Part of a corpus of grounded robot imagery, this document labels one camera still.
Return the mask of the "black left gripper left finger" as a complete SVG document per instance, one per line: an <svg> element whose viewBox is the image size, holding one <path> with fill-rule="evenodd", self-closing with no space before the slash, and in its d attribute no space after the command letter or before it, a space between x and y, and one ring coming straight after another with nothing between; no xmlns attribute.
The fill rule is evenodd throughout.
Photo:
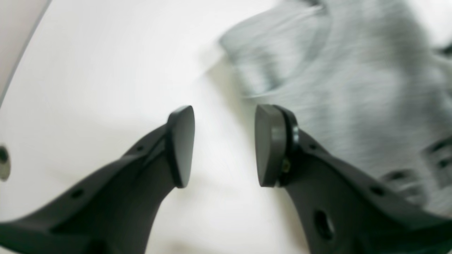
<svg viewBox="0 0 452 254"><path fill-rule="evenodd" d="M20 254L143 254L160 204L190 179L190 105L39 210L1 223L1 247Z"/></svg>

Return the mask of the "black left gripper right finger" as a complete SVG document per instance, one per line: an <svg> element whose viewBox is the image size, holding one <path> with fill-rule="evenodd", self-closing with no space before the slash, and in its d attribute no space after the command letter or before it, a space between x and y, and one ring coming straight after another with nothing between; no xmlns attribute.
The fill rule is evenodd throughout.
<svg viewBox="0 0 452 254"><path fill-rule="evenodd" d="M287 191L312 254L451 252L451 219L331 155L288 109L256 107L255 151L260 185Z"/></svg>

